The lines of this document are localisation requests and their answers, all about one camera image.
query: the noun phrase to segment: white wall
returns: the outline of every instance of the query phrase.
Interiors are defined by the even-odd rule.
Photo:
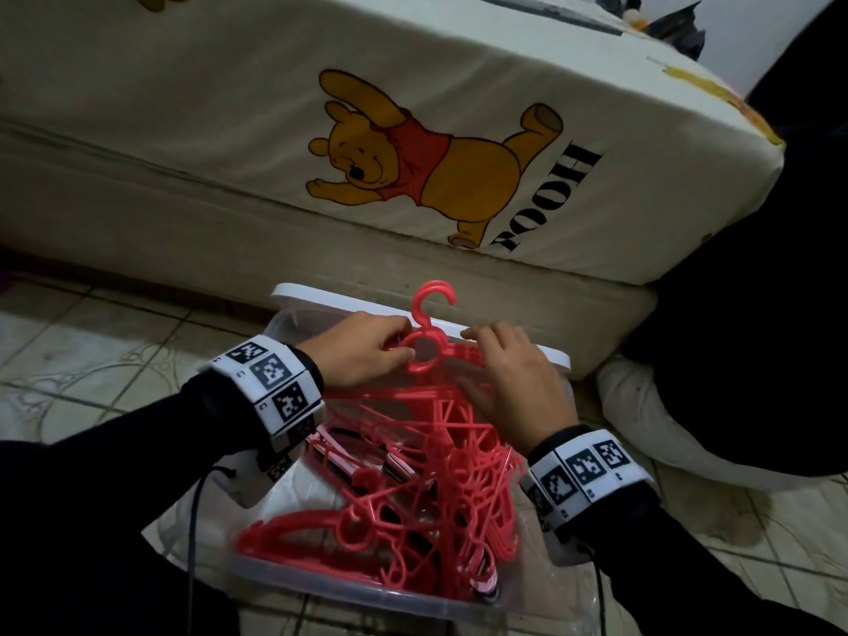
[[[660,18],[697,0],[642,0],[642,14]],[[790,42],[832,0],[701,0],[695,26],[706,30],[700,60],[746,95]]]

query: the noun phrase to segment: black cloth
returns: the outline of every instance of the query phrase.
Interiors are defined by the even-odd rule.
[[[56,444],[0,443],[4,615],[31,634],[183,634],[185,574],[140,537],[221,456],[255,446],[260,421],[216,373]],[[573,437],[568,429],[559,438]],[[645,636],[842,633],[760,600],[659,506],[613,493],[572,523]],[[238,633],[235,605],[197,583],[196,636]]]
[[[847,12],[848,0],[834,1],[751,96],[787,140],[764,204],[654,285],[656,310],[622,348],[653,365],[666,411],[704,449],[804,477],[848,470],[840,433],[848,87],[810,66],[844,60]],[[799,425],[807,432],[791,430]]]
[[[543,445],[558,446],[591,428],[567,428]],[[532,466],[548,450],[533,451]],[[751,592],[660,506],[645,482],[613,492],[562,526],[594,551],[612,594],[644,636],[657,634],[845,634],[800,609]]]

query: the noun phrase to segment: mattress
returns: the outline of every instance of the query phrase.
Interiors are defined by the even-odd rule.
[[[648,288],[467,254],[250,197],[114,152],[0,126],[0,246],[269,305],[278,283],[409,309],[431,279],[463,324],[505,319],[586,376],[651,312]]]
[[[585,0],[0,0],[0,53],[7,120],[504,284],[656,279],[783,163],[726,84]]]

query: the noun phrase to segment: bear's head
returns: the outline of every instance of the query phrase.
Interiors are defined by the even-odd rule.
[[[312,140],[310,151],[315,156],[328,156],[330,164],[361,189],[378,190],[397,181],[398,153],[386,135],[372,129],[366,116],[349,111],[341,102],[328,102],[325,109],[336,124],[329,139]]]

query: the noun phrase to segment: red shirt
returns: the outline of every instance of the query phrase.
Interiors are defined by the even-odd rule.
[[[397,196],[409,196],[420,207],[421,192],[427,184],[432,170],[442,161],[451,145],[450,134],[437,134],[421,126],[406,109],[400,110],[406,120],[397,127],[377,127],[397,151],[399,172],[397,181],[376,191],[382,200]]]

